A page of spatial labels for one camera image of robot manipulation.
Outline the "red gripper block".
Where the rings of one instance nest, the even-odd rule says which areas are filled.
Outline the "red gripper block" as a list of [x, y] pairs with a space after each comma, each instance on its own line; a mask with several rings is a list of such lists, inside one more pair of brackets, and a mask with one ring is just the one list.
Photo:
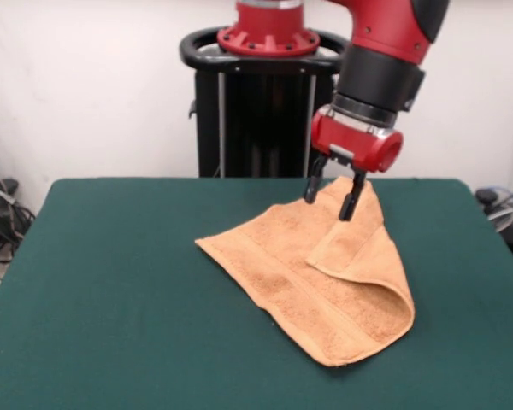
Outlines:
[[321, 107], [311, 123], [311, 144], [322, 154], [310, 170], [304, 201], [315, 202], [327, 157], [337, 157], [354, 167], [351, 191], [339, 211], [339, 220], [351, 221], [363, 192], [366, 172], [385, 173], [396, 161], [403, 143], [403, 134], [392, 128], [356, 120], [331, 106]]

